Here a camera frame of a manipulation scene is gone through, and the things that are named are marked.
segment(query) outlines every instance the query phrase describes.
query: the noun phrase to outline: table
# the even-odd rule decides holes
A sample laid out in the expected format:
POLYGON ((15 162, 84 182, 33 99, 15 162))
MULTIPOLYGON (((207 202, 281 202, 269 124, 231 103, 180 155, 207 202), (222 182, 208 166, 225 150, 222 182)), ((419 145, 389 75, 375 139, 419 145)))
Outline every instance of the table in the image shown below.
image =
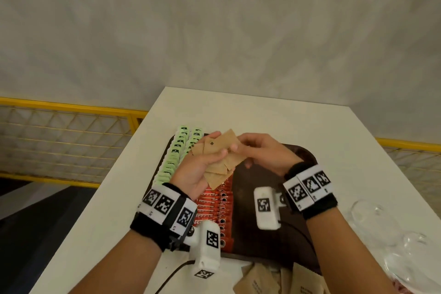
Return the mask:
MULTIPOLYGON (((47 265, 32 294, 67 293, 125 235, 161 155, 180 124, 206 132, 269 133, 310 150, 334 183, 341 211, 364 198, 383 205, 403 229, 441 241, 441 221, 348 107, 166 87, 47 265)), ((165 252, 146 293, 187 260, 165 252)), ((166 293, 233 293, 247 263, 222 259, 195 281, 180 270, 166 293)))

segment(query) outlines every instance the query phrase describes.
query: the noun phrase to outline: hand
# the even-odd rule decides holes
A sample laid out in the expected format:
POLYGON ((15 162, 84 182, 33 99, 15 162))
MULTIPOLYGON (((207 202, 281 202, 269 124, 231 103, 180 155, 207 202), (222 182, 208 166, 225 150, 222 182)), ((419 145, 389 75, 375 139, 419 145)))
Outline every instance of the hand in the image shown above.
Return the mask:
POLYGON ((245 160, 247 169, 256 163, 279 176, 284 176, 294 164, 303 161, 268 134, 245 133, 238 139, 242 144, 232 144, 230 149, 247 156, 245 160))
MULTIPOLYGON (((201 138, 198 143, 203 143, 206 137, 218 138, 221 132, 217 131, 201 138)), ((228 154, 227 149, 210 155, 193 155, 191 151, 185 156, 182 163, 176 169, 170 183, 179 187, 191 200, 197 199, 208 187, 204 172, 209 164, 219 162, 228 154)))

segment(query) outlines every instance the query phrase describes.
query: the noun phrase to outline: qr code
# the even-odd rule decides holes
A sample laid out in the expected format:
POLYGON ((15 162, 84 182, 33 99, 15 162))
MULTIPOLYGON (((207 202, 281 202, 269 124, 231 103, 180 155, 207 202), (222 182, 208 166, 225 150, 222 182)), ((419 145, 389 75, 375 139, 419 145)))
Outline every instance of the qr code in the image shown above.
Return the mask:
POLYGON ((158 191, 155 191, 154 189, 151 189, 146 197, 144 198, 144 202, 146 204, 148 204, 149 206, 153 206, 153 204, 155 203, 156 199, 161 195, 161 193, 159 193, 158 191))
POLYGON ((174 202, 173 199, 170 199, 166 195, 163 195, 159 199, 159 201, 156 203, 155 209, 165 215, 166 213, 168 213, 170 208, 173 206, 173 202, 174 202))
POLYGON ((257 208, 259 212, 270 212, 269 198, 257 199, 257 208))
POLYGON ((212 276, 214 273, 213 272, 208 272, 206 270, 200 270, 198 273, 195 274, 195 276, 202 278, 202 279, 207 279, 210 276, 212 276))
POLYGON ((187 225, 190 222, 192 216, 193 212, 184 207, 181 214, 179 214, 178 220, 176 222, 187 228, 187 225))
POLYGON ((331 181, 323 171, 317 172, 316 174, 314 174, 314 177, 322 186, 326 186, 331 183, 331 181))
POLYGON ((303 200, 308 196, 308 194, 300 184, 294 185, 288 190, 288 192, 295 202, 299 202, 300 200, 303 200))
POLYGON ((313 177, 306 178, 303 180, 303 184, 305 185, 306 189, 309 191, 309 193, 314 193, 315 191, 319 190, 321 187, 317 184, 317 182, 314 180, 313 177))
POLYGON ((207 245, 212 246, 214 248, 219 247, 219 236, 218 234, 207 230, 207 245))

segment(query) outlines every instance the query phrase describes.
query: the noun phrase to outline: dark brown tray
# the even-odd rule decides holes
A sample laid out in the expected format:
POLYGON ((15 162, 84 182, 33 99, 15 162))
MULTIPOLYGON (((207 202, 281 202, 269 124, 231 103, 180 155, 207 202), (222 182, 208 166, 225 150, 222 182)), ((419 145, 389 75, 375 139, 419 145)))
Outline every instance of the dark brown tray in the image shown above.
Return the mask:
MULTIPOLYGON (((162 159, 172 143, 173 137, 167 144, 153 177, 157 174, 162 159)), ((316 164, 317 161, 311 152, 305 148, 285 144, 290 150, 306 162, 316 164)), ((150 190, 153 177, 146 193, 150 190)), ((222 253, 222 257, 234 258, 252 262, 262 262, 274 266, 292 268, 294 262, 321 274, 317 257, 305 237, 293 228, 282 225, 279 230, 260 230, 257 228, 254 207, 254 189, 261 186, 271 186, 280 192, 283 179, 278 175, 253 165, 246 169, 241 163, 233 174, 234 211, 232 224, 232 237, 234 247, 232 253, 222 253)), ((305 220, 300 213, 291 214, 288 208, 280 208, 280 219, 303 232, 309 239, 310 235, 305 220)))

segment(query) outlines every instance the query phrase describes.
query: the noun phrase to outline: black cable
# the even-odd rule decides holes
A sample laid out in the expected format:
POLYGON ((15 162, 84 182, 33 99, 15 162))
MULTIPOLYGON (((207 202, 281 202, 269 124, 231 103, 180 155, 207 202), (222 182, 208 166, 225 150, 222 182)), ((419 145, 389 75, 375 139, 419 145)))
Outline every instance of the black cable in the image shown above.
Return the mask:
POLYGON ((289 222, 285 222, 285 221, 279 221, 280 224, 284 224, 286 226, 290 226, 292 229, 294 229, 295 231, 297 231, 299 234, 301 234, 306 241, 308 242, 308 244, 311 246, 312 251, 314 251, 314 254, 317 255, 317 253, 315 253, 315 249, 314 249, 314 244, 312 244, 311 240, 308 238, 308 236, 306 236, 303 232, 301 232, 301 230, 297 227, 295 227, 294 225, 292 225, 289 222))
POLYGON ((170 276, 164 281, 164 283, 161 285, 161 287, 159 287, 159 289, 156 291, 156 293, 155 294, 158 294, 162 289, 163 289, 163 287, 165 286, 165 285, 167 285, 167 283, 168 283, 168 281, 180 270, 180 269, 182 269, 184 266, 186 266, 186 265, 193 265, 194 263, 195 263, 196 261, 195 260, 189 260, 189 261, 186 261, 185 263, 183 263, 183 264, 181 264, 177 269, 175 269, 174 271, 173 271, 173 273, 172 274, 170 274, 170 276))

